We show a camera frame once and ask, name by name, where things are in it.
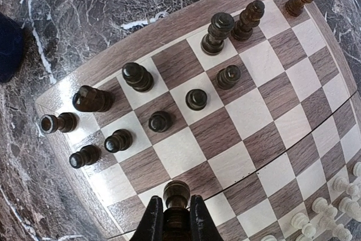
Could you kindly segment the wooden folding chess board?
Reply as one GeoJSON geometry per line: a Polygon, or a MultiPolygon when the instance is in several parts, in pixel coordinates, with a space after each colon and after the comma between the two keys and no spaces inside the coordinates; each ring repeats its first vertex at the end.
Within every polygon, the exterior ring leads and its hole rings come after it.
{"type": "Polygon", "coordinates": [[[76,115],[69,133],[48,135],[55,156],[102,238],[129,240],[150,198],[180,180],[201,195],[224,240],[249,240],[238,215],[249,209],[254,175],[282,155],[291,163],[323,156],[345,162],[360,157],[360,96],[347,61],[315,3],[298,17],[288,0],[260,0],[265,13],[246,41],[231,33],[223,50],[208,55],[201,40],[211,18],[230,14],[235,23],[255,0],[202,0],[154,26],[128,36],[80,66],[36,100],[39,115],[76,115]],[[129,62],[153,77],[151,90],[137,92],[122,76],[129,62]],[[223,90],[216,75],[229,65],[241,70],[223,90]],[[72,104],[83,85],[108,91],[105,112],[80,112],[72,104]],[[206,107],[186,105],[192,89],[207,93],[206,107]],[[156,111],[173,125],[153,132],[156,111]],[[116,130],[133,136],[125,151],[108,152],[116,130]],[[99,160],[79,169],[71,154],[87,145],[99,160]]]}

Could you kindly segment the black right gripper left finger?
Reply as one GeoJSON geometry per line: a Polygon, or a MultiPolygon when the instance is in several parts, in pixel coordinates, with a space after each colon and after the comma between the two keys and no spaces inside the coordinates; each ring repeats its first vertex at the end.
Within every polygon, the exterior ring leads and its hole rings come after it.
{"type": "Polygon", "coordinates": [[[161,241],[164,223],[163,203],[152,196],[131,241],[161,241]]]}

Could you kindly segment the dark wooden chess bishop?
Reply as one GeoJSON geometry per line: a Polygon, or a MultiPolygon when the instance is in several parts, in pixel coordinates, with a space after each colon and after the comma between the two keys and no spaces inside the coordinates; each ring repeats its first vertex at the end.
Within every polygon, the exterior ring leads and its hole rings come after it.
{"type": "Polygon", "coordinates": [[[153,87],[152,75],[140,64],[129,62],[122,67],[125,82],[137,92],[146,92],[153,87]]]}

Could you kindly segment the dark wooden chess queen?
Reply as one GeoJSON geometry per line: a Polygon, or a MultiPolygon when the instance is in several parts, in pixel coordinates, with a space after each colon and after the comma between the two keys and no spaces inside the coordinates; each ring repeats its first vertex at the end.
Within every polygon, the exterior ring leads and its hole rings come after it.
{"type": "Polygon", "coordinates": [[[234,28],[234,18],[225,12],[218,12],[211,18],[207,34],[201,40],[201,49],[208,55],[217,55],[224,48],[224,41],[234,28]]]}

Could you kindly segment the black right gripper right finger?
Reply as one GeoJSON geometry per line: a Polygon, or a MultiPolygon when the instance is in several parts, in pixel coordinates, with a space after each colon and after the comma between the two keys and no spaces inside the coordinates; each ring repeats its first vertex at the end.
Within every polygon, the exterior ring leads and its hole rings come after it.
{"type": "Polygon", "coordinates": [[[191,196],[190,231],[193,241],[223,241],[200,195],[191,196]]]}

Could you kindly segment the dark wooden chess pawn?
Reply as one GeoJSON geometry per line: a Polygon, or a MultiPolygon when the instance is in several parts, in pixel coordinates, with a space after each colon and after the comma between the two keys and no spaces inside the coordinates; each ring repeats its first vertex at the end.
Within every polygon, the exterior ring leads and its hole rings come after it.
{"type": "Polygon", "coordinates": [[[133,143],[133,136],[126,129],[116,130],[104,141],[105,149],[110,153],[127,150],[133,143]]]}
{"type": "Polygon", "coordinates": [[[202,89],[192,89],[185,97],[186,105],[189,109],[200,111],[206,107],[208,100],[207,93],[202,89]]]}
{"type": "Polygon", "coordinates": [[[82,147],[79,151],[69,157],[69,163],[72,168],[79,169],[85,165],[92,165],[100,158],[100,150],[93,145],[82,147]]]}
{"type": "Polygon", "coordinates": [[[216,83],[219,88],[229,90],[240,80],[241,70],[236,65],[229,65],[221,69],[216,75],[216,83]]]}
{"type": "Polygon", "coordinates": [[[187,209],[190,188],[183,181],[171,181],[164,188],[163,240],[192,240],[190,233],[190,212],[187,209]]]}
{"type": "Polygon", "coordinates": [[[163,133],[173,125],[171,115],[166,111],[154,112],[148,120],[148,127],[156,133],[163,133]]]}

